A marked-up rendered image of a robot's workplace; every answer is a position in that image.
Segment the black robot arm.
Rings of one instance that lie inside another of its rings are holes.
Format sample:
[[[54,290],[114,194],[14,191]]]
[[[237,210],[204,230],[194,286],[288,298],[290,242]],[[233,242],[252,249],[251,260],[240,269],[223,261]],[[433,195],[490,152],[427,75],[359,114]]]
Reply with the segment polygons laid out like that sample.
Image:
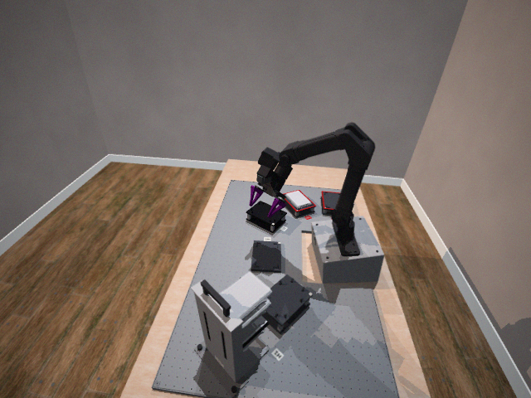
[[[355,123],[348,123],[344,128],[316,138],[289,143],[281,152],[264,149],[258,160],[261,166],[256,180],[279,192],[293,169],[292,164],[344,149],[348,155],[348,171],[331,218],[341,255],[355,256],[360,255],[360,249],[354,236],[352,209],[375,150],[375,143]]]

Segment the white multi-well plate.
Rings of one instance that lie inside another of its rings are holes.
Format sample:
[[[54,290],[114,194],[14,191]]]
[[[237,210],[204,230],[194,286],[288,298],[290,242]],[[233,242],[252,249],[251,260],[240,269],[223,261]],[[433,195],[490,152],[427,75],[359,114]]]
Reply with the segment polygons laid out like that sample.
[[[251,271],[219,293],[240,318],[266,299],[272,290]]]

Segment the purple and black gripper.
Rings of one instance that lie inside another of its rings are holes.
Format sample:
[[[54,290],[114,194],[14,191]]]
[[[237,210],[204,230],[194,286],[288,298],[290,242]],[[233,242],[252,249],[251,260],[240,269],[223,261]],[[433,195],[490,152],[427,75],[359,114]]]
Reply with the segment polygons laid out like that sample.
[[[283,195],[281,192],[278,192],[272,187],[267,186],[266,184],[261,184],[258,182],[258,185],[262,186],[263,189],[259,188],[258,186],[252,186],[251,185],[251,199],[250,199],[250,205],[253,206],[255,202],[259,199],[259,197],[263,194],[263,192],[267,193],[268,195],[275,197],[273,204],[271,206],[270,212],[268,217],[271,218],[276,212],[286,207],[285,201],[281,200],[279,197],[285,199],[285,195]],[[256,197],[254,198],[254,195],[256,193]],[[279,205],[277,207],[277,205]],[[277,208],[276,208],[277,207]],[[275,209],[276,208],[276,209]]]

